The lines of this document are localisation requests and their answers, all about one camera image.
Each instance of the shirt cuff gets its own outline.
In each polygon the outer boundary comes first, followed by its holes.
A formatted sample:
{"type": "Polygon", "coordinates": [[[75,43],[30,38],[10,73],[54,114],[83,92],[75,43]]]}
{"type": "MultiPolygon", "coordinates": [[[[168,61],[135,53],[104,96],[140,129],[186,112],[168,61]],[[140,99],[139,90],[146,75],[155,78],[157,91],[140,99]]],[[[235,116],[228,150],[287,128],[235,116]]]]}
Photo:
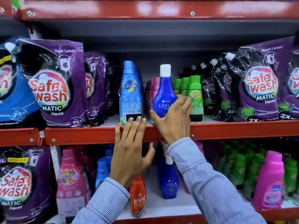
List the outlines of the shirt cuff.
{"type": "Polygon", "coordinates": [[[129,199],[129,192],[117,181],[107,177],[86,207],[103,218],[106,223],[112,223],[120,215],[129,199]]]}
{"type": "Polygon", "coordinates": [[[181,138],[174,142],[168,148],[168,153],[181,173],[207,162],[195,142],[189,137],[181,138]]]}

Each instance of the person's right hand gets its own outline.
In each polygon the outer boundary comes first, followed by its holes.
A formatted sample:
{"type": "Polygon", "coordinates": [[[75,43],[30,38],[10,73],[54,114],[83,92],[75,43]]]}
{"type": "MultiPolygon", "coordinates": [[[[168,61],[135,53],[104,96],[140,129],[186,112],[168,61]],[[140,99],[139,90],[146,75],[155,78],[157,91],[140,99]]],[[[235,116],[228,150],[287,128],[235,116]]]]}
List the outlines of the person's right hand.
{"type": "Polygon", "coordinates": [[[177,95],[177,100],[170,106],[165,117],[160,118],[154,110],[150,111],[151,119],[170,146],[177,140],[190,137],[190,113],[192,98],[177,95]]]}

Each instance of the hand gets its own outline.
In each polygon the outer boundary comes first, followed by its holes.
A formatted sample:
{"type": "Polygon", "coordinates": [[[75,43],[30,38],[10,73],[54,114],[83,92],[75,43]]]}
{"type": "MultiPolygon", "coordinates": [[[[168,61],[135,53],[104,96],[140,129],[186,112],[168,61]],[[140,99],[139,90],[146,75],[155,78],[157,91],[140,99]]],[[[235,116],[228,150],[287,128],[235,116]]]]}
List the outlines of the hand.
{"type": "Polygon", "coordinates": [[[153,143],[147,155],[142,158],[142,140],[144,136],[146,119],[138,116],[132,124],[129,118],[121,136],[121,123],[115,127],[115,144],[111,160],[110,178],[128,188],[132,181],[142,174],[152,163],[156,150],[153,143]]]}
{"type": "Polygon", "coordinates": [[[177,100],[168,109],[167,115],[160,118],[154,110],[150,111],[151,119],[170,146],[177,140],[190,137],[190,113],[192,99],[177,95],[177,100]]]}

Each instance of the orange bottle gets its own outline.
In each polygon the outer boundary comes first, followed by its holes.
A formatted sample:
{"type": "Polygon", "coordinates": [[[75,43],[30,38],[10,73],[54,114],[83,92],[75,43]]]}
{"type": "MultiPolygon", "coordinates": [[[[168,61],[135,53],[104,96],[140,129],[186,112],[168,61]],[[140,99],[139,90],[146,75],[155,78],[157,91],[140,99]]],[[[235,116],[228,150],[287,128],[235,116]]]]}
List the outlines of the orange bottle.
{"type": "Polygon", "coordinates": [[[134,218],[140,218],[147,208],[147,188],[144,184],[143,175],[137,177],[130,188],[131,214],[134,218]]]}

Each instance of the striped shirt sleeve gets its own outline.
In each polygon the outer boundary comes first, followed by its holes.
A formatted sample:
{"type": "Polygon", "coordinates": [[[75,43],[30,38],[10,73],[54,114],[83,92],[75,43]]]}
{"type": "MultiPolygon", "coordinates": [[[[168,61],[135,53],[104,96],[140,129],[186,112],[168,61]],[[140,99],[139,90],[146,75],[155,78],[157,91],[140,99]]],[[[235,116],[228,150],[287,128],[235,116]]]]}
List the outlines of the striped shirt sleeve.
{"type": "Polygon", "coordinates": [[[213,170],[191,138],[176,141],[168,152],[209,224],[266,224],[263,217],[241,198],[231,182],[213,170]]]}
{"type": "Polygon", "coordinates": [[[122,212],[130,199],[129,192],[117,181],[106,178],[72,224],[110,224],[122,212]]]}

